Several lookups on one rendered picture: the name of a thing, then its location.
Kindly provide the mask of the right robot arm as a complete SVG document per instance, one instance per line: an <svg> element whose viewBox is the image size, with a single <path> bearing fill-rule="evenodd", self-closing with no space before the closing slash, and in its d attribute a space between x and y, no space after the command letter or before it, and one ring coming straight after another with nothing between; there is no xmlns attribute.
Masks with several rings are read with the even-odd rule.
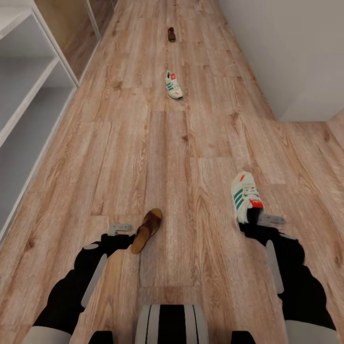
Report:
<svg viewBox="0 0 344 344"><path fill-rule="evenodd" d="M282 299L288 343L342 344L325 307L323 286L304 265L299 240L271 226L285 225L286 219L265 213L259 219L259 224L239 223L239 229L266 247L277 294Z"/></svg>

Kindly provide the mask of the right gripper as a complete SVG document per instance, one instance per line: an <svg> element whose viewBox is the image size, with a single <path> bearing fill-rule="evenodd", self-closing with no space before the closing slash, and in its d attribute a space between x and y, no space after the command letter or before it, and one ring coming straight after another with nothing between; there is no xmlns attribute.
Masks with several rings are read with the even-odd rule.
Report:
<svg viewBox="0 0 344 344"><path fill-rule="evenodd" d="M279 231L277 228L274 227L269 228L253 223L239 223L239 229L246 237L257 239L260 243L262 243L261 236L265 231Z"/></svg>

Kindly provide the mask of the sandal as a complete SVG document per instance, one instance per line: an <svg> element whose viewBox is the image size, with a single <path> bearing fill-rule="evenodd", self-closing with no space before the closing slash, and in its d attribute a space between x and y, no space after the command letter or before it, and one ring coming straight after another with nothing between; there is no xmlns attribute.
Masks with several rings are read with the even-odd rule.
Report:
<svg viewBox="0 0 344 344"><path fill-rule="evenodd" d="M154 208L148 212L144 221L137 230L137 234L130 250L132 254L140 253L146 246L148 240L159 230L162 222L160 209Z"/></svg>
<svg viewBox="0 0 344 344"><path fill-rule="evenodd" d="M169 41L175 41L175 34L174 34L173 31L174 31L173 27L170 27L168 29L168 39L169 39Z"/></svg>

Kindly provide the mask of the gym shoe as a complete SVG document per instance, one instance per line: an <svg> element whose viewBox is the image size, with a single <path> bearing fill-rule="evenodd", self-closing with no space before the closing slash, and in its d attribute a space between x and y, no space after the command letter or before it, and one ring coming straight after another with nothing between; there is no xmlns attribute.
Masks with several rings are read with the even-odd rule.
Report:
<svg viewBox="0 0 344 344"><path fill-rule="evenodd" d="M239 223L259 224L265 207L260 199L255 180L251 173L242 171L233 180L231 196L235 211L235 224L240 233Z"/></svg>
<svg viewBox="0 0 344 344"><path fill-rule="evenodd" d="M169 95L173 99L180 99L183 97L183 92L180 89L180 85L176 79L175 74L171 74L170 71L166 73L165 86L169 92Z"/></svg>

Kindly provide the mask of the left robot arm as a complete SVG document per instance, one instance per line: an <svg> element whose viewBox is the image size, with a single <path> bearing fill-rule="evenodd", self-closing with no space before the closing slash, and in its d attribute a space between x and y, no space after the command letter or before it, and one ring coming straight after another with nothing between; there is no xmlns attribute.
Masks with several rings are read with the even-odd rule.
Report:
<svg viewBox="0 0 344 344"><path fill-rule="evenodd" d="M52 288L45 309L32 325L21 344L69 344L97 285L108 257L118 249L126 250L133 244L132 236L118 231L132 231L131 224L110 223L107 234L82 248L76 257L74 269Z"/></svg>

